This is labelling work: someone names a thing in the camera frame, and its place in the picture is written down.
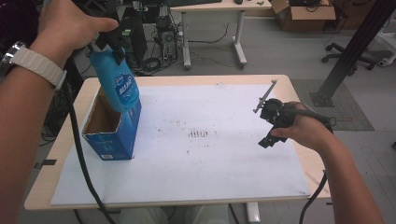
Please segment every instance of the watch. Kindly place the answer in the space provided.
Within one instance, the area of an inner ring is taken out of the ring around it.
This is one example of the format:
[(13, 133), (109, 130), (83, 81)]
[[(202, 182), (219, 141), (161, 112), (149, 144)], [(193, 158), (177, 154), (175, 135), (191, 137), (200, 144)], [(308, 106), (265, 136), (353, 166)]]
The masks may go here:
[(63, 71), (56, 63), (43, 55), (28, 49), (21, 41), (11, 46), (4, 56), (2, 64), (8, 66), (17, 64), (38, 74), (50, 82), (56, 91), (62, 87), (66, 77), (65, 70)]

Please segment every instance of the blue bottle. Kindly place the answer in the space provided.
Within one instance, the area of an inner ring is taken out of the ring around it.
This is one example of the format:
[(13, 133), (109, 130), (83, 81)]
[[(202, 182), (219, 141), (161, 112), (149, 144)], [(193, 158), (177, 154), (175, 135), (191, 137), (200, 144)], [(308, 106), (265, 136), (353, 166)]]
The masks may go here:
[(134, 74), (125, 60), (117, 64), (111, 48), (92, 51), (91, 64), (114, 110), (123, 113), (131, 109), (139, 98)]

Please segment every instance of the white watch strap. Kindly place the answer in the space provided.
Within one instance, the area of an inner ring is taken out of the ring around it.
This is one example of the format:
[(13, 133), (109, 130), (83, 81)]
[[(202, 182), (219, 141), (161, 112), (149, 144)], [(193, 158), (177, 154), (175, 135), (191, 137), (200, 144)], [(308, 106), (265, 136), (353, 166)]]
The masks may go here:
[(45, 78), (52, 83), (55, 90), (59, 90), (64, 83), (66, 72), (50, 59), (32, 50), (21, 47), (10, 61)]

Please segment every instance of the table leg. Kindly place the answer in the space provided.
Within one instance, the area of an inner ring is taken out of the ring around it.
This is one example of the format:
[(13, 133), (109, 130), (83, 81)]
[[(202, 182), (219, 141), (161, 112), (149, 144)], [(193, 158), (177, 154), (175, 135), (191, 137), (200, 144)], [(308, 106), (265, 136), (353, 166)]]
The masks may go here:
[(191, 69), (191, 58), (190, 58), (190, 49), (189, 49), (189, 39), (187, 38), (187, 24), (185, 22), (185, 15), (186, 12), (181, 13), (181, 29), (183, 31), (183, 60), (184, 60), (184, 67), (186, 69)]
[(239, 58), (239, 62), (241, 63), (242, 67), (247, 64), (247, 59), (245, 57), (245, 53), (242, 50), (240, 39), (242, 34), (242, 25), (244, 22), (245, 11), (239, 11), (238, 15), (238, 25), (236, 27), (236, 36), (233, 36), (233, 44), (235, 45), (235, 50)]
[(248, 224), (261, 224), (259, 204), (247, 203), (247, 223)]

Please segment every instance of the white paper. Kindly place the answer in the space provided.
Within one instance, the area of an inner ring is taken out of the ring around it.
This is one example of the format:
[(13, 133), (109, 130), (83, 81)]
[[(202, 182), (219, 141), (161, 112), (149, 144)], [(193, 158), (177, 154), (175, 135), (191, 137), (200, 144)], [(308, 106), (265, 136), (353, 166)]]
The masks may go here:
[[(132, 160), (102, 161), (81, 138), (98, 195), (107, 204), (305, 198), (309, 189), (290, 140), (258, 145), (272, 125), (253, 109), (269, 87), (140, 87), (142, 111)], [(51, 204), (95, 204), (75, 147)]]

